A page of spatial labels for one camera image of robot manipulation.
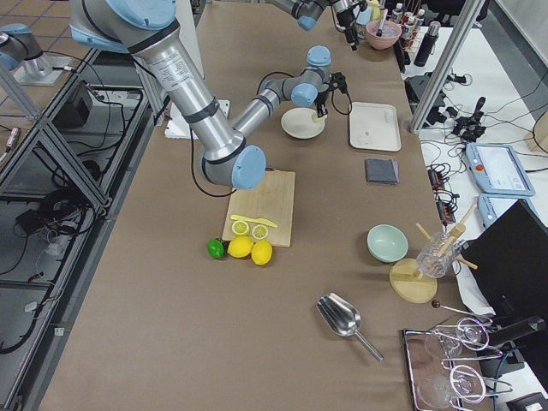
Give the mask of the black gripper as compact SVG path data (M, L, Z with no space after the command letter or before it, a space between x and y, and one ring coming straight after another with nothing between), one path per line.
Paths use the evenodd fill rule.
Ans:
M333 7L337 30L344 31L345 39L352 51L356 51L358 48L358 37L355 30L357 9L357 6Z
M323 85L321 89L318 91L318 96L315 99L315 105L316 105L316 111L320 116L328 115L326 102L331 92L332 92L331 85Z

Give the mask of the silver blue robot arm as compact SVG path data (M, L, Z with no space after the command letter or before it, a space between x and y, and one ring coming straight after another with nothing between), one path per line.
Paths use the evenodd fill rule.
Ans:
M311 31L326 9L331 11L334 25L343 33L352 51L360 43L356 30L357 17L367 8L367 1L359 0L271 0L265 3L273 5L297 20L298 26Z
M247 137L283 102L308 107L331 78L331 53L315 45L301 75L272 80L230 122L180 39L173 1L72 1L74 41L141 59L202 144L201 173L209 182L252 189L263 179L266 157Z

